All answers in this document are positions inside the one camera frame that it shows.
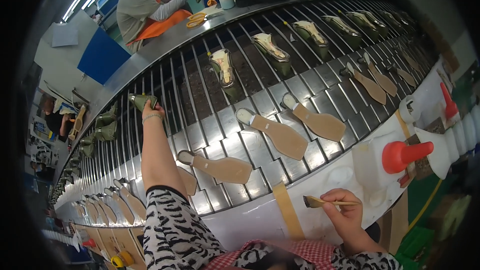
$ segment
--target red checkered apron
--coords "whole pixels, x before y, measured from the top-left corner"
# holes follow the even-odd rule
[[[201,270],[221,270],[225,267],[231,266],[232,263],[238,258],[240,253],[250,248],[255,243],[264,243],[272,245],[291,252],[305,261],[315,265],[316,270],[334,269],[332,266],[332,254],[335,246],[322,243],[320,241],[284,241],[284,242],[272,242],[253,240],[243,245],[242,249],[225,253],[214,258],[210,263],[201,268]]]

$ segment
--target workstation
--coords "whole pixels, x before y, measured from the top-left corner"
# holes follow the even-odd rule
[[[110,1],[97,1],[102,14],[117,9]],[[229,251],[252,239],[340,245],[327,214],[308,208],[305,196],[351,191],[367,229],[408,200],[418,173],[445,179],[480,141],[478,105],[461,116],[452,107],[455,58],[425,33],[423,11],[405,9],[415,4],[234,0],[221,8],[226,0],[204,1],[211,6],[149,37],[101,79],[82,71],[101,87],[82,100],[87,108],[69,153],[58,158],[49,198],[74,239],[81,235],[106,260],[128,248],[132,268],[146,269],[136,236],[148,202],[141,166],[147,99],[165,110],[190,206]],[[103,24],[113,25],[111,18]],[[443,128],[441,140],[429,135],[432,124]]]

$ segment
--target orange apron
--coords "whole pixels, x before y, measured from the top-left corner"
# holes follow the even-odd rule
[[[143,27],[137,38],[128,43],[127,46],[139,40],[158,37],[165,31],[167,31],[169,28],[171,28],[177,23],[184,21],[191,15],[192,14],[190,12],[184,9],[179,9],[175,13],[173,13],[173,15],[171,15],[167,20],[162,22],[147,18],[147,23],[145,24],[145,27]]]

